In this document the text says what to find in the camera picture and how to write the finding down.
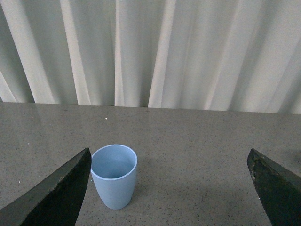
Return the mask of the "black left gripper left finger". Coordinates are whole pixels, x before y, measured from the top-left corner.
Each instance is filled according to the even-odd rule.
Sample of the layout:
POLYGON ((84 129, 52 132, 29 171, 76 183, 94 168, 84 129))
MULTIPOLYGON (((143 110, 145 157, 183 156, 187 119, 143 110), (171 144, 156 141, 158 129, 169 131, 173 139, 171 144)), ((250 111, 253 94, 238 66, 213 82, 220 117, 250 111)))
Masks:
POLYGON ((30 191, 0 210, 2 226, 73 226, 87 189, 91 153, 85 148, 30 191))

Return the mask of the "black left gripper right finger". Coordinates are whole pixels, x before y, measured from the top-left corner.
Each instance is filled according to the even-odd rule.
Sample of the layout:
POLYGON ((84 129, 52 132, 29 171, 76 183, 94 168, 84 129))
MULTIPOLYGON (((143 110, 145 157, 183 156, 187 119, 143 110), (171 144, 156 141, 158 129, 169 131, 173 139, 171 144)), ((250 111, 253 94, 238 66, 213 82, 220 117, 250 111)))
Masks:
POLYGON ((273 226, 301 224, 301 177, 255 149, 247 166, 261 204, 273 226))

